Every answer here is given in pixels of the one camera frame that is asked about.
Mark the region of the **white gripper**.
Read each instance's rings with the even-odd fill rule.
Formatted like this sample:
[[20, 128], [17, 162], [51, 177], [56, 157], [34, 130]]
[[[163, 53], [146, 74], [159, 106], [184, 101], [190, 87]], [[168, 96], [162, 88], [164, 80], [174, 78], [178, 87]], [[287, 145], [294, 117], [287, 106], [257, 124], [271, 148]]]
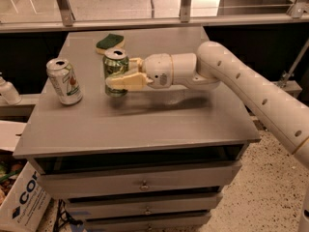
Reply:
[[128, 91], [142, 90], [147, 85], [154, 89], [172, 85], [173, 64], [169, 54], [153, 54], [144, 61], [139, 57], [130, 58], [128, 68], [143, 72], [111, 75], [105, 79], [105, 84], [111, 89]]

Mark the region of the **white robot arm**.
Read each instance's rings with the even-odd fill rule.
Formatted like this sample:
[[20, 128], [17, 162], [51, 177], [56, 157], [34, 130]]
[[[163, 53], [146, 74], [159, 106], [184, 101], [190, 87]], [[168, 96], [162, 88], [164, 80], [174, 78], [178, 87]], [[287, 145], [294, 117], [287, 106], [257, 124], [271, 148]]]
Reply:
[[220, 43], [201, 43], [194, 53], [135, 58], [124, 73], [105, 78], [111, 89], [136, 91], [182, 85], [210, 89], [227, 85], [305, 168], [309, 168], [309, 107], [240, 61]]

